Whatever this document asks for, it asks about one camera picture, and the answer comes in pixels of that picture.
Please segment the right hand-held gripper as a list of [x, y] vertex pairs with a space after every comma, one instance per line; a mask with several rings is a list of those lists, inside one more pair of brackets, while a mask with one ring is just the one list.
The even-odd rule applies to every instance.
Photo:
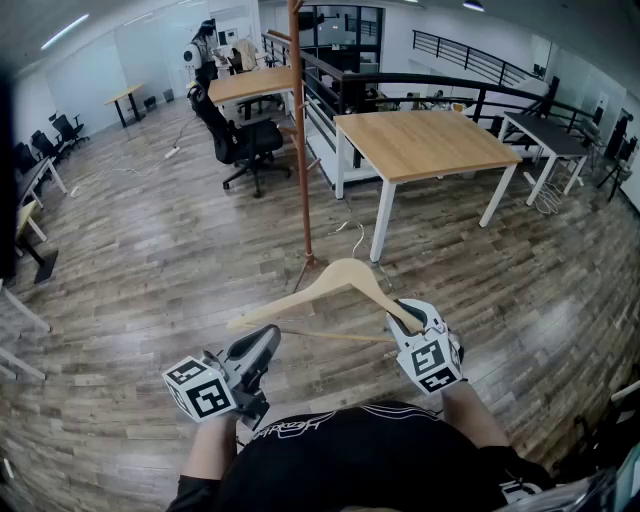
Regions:
[[461, 345], [436, 308], [417, 299], [398, 299], [397, 303], [421, 322], [425, 332], [411, 332], [400, 318], [386, 314], [388, 327], [401, 347], [396, 360], [409, 379], [427, 395], [461, 381]]

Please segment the light wooden clothes hanger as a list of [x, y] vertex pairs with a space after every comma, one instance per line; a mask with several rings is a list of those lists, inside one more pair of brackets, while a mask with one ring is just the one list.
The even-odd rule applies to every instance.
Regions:
[[329, 295], [343, 288], [354, 288], [376, 303], [410, 328], [411, 333], [423, 333], [423, 323], [389, 298], [381, 289], [372, 269], [355, 258], [342, 258], [330, 263], [318, 278], [308, 287], [281, 299], [272, 301], [237, 316], [227, 323], [229, 330], [237, 330], [248, 325], [257, 325], [261, 320], [275, 317], [289, 309]]

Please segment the brown wooden coat rack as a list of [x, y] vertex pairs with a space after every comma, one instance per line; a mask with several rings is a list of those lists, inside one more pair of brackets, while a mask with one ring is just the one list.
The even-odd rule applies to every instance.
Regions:
[[305, 0], [287, 0], [287, 13], [289, 33], [269, 30], [268, 33], [289, 43], [290, 68], [292, 72], [292, 92], [294, 98], [295, 130], [291, 132], [292, 141], [297, 152], [299, 189], [302, 205], [302, 221], [304, 231], [305, 259], [292, 292], [298, 291], [305, 274], [316, 265], [316, 259], [312, 248], [311, 223], [308, 194], [308, 173], [314, 169], [320, 159], [314, 160], [310, 165], [306, 159], [306, 137], [304, 115], [306, 102], [304, 100], [304, 82], [302, 79], [302, 58], [299, 44], [299, 11]]

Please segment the person's right forearm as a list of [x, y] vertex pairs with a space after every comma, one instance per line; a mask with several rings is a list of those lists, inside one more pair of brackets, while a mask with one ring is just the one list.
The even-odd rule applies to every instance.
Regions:
[[441, 397], [445, 421], [477, 448], [510, 446], [504, 430], [467, 381], [444, 388]]

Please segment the person's left forearm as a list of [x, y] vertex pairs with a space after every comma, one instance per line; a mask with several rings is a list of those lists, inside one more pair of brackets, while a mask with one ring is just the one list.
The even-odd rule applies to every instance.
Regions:
[[237, 421], [228, 412], [199, 424], [182, 475], [221, 480], [237, 455]]

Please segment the person's black printed shirt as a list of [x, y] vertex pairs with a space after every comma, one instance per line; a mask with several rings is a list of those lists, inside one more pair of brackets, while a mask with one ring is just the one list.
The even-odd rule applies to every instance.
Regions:
[[513, 448], [478, 448], [430, 410], [383, 401], [262, 428], [222, 477], [181, 476], [166, 512], [492, 512], [553, 486]]

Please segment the square wooden table white legs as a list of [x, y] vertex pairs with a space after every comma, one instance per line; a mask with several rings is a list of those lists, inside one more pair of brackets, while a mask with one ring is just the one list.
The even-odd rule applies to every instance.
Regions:
[[339, 115], [336, 125], [335, 197], [344, 195], [351, 144], [382, 180], [369, 259], [380, 260], [396, 187], [399, 184], [502, 168], [502, 177], [479, 226], [487, 227], [521, 157], [461, 113], [453, 111], [372, 112]]

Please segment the black high-back office chair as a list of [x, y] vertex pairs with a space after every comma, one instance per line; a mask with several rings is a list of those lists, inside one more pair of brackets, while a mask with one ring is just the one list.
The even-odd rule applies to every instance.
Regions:
[[283, 148], [284, 139], [277, 124], [270, 118], [236, 126], [232, 120], [224, 117], [199, 83], [189, 88], [187, 97], [194, 113], [204, 122], [213, 138], [218, 161], [237, 168], [234, 174], [223, 181], [224, 190], [229, 190], [231, 182], [237, 178], [251, 174], [255, 184], [253, 196], [260, 198], [260, 170], [281, 171], [286, 178], [291, 177], [288, 166], [274, 163], [274, 152]]

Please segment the dark grey table white legs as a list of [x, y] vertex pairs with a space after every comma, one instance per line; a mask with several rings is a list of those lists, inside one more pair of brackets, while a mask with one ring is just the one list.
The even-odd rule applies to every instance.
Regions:
[[532, 139], [540, 148], [549, 153], [549, 158], [545, 167], [535, 182], [529, 194], [526, 205], [532, 206], [534, 200], [539, 195], [546, 179], [558, 159], [575, 161], [571, 177], [566, 184], [563, 194], [567, 195], [572, 189], [577, 178], [580, 176], [582, 168], [587, 161], [588, 151], [559, 125], [547, 119], [542, 119], [525, 114], [506, 112], [503, 117], [498, 140], [505, 141], [509, 128], [513, 126], [526, 136]]

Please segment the black curved stair railing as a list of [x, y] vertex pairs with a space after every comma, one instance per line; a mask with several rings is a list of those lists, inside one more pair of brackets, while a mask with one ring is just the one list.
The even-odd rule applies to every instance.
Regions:
[[384, 71], [378, 48], [359, 44], [305, 45], [301, 50], [306, 143], [312, 154], [333, 162], [339, 115], [401, 111], [456, 110], [491, 134], [500, 131], [506, 112], [547, 119], [584, 147], [600, 139], [601, 115], [557, 98], [559, 80], [527, 79], [515, 87], [420, 71], [415, 61], [403, 72]]

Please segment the long wooden table white legs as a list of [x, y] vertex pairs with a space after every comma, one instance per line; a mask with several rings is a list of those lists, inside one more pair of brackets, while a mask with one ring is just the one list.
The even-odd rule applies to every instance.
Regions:
[[208, 88], [208, 98], [224, 113], [227, 106], [265, 95], [293, 91], [293, 74], [288, 66], [257, 69], [213, 80]]

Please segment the small yellow table black base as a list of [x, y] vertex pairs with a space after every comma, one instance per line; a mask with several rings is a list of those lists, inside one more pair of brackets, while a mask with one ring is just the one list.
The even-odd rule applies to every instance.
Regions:
[[36, 251], [36, 249], [27, 239], [25, 229], [27, 226], [29, 226], [41, 242], [48, 241], [47, 236], [40, 229], [33, 218], [33, 213], [36, 209], [36, 206], [37, 202], [31, 201], [26, 206], [22, 206], [19, 209], [17, 214], [15, 245], [16, 251], [19, 256], [21, 256], [23, 253], [27, 253], [37, 263], [38, 269], [34, 278], [34, 284], [38, 285], [47, 281], [53, 274], [59, 251], [57, 249], [54, 249], [48, 254], [42, 256]]

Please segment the black balcony railing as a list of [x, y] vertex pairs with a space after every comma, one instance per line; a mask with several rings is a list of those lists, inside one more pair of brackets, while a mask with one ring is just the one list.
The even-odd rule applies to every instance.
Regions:
[[496, 85], [515, 87], [527, 79], [537, 79], [535, 74], [487, 52], [423, 31], [413, 31], [412, 46], [414, 50], [472, 71]]

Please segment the small wooden desk black legs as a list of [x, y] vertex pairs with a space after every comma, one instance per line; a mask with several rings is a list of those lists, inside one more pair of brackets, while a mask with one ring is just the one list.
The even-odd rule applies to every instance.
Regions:
[[[111, 97], [109, 100], [105, 102], [105, 105], [113, 105], [118, 114], [120, 123], [123, 128], [127, 128], [132, 124], [141, 122], [145, 117], [145, 114], [138, 109], [135, 93], [142, 89], [144, 86], [143, 83], [128, 87], [126, 90], [116, 94]], [[124, 115], [124, 108], [121, 106], [123, 101], [127, 100], [129, 102], [130, 110], [133, 114], [132, 117], [126, 118]]]

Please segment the beige jacket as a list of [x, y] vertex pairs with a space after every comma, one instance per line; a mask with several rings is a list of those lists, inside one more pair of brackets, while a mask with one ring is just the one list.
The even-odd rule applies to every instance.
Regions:
[[244, 71], [252, 71], [257, 67], [257, 48], [249, 39], [240, 39], [234, 43], [234, 49], [240, 54]]

